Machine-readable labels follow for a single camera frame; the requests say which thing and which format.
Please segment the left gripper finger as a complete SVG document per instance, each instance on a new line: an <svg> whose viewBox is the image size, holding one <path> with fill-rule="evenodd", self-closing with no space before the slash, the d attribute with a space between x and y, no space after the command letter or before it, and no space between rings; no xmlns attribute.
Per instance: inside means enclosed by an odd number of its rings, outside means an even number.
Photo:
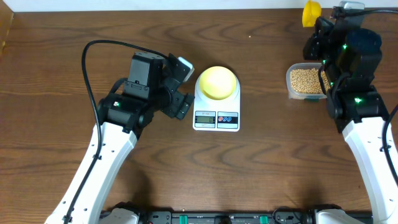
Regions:
<svg viewBox="0 0 398 224"><path fill-rule="evenodd" d="M177 118L179 120L184 119L188 110L190 109L195 97L190 94L182 94L179 91L176 91L173 94L173 102L171 106L171 115L173 118Z"/></svg>
<svg viewBox="0 0 398 224"><path fill-rule="evenodd" d="M169 90L177 90L184 79L183 65L176 56L169 53L167 68L169 72L167 76L167 88Z"/></svg>

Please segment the yellow measuring scoop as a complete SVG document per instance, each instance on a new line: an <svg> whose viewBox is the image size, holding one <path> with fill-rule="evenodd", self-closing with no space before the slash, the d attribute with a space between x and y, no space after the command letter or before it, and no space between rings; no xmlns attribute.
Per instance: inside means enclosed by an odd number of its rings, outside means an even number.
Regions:
<svg viewBox="0 0 398 224"><path fill-rule="evenodd" d="M302 14L302 26L313 27L316 19L322 14L322 8L319 2L308 0L304 6Z"/></svg>

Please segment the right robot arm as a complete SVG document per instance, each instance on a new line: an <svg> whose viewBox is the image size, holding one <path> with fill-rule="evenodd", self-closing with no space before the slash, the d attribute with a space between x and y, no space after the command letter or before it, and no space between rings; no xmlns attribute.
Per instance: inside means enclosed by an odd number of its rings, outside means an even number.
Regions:
<svg viewBox="0 0 398 224"><path fill-rule="evenodd" d="M397 223L397 150L391 130L393 114L372 84L382 59L381 37L358 19L322 16L302 19L315 32L303 49L306 60L322 62L320 74L328 114L354 154L364 181L374 223Z"/></svg>

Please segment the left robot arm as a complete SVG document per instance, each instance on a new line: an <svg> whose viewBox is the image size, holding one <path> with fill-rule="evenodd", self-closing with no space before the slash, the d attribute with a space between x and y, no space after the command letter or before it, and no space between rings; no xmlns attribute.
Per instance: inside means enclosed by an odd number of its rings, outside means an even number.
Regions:
<svg viewBox="0 0 398 224"><path fill-rule="evenodd" d="M96 108L96 124L86 154L47 223L138 223L128 208L102 212L121 165L134 149L142 130L161 111L183 119L193 95L178 92L194 71L182 57L136 52L128 78L118 80Z"/></svg>

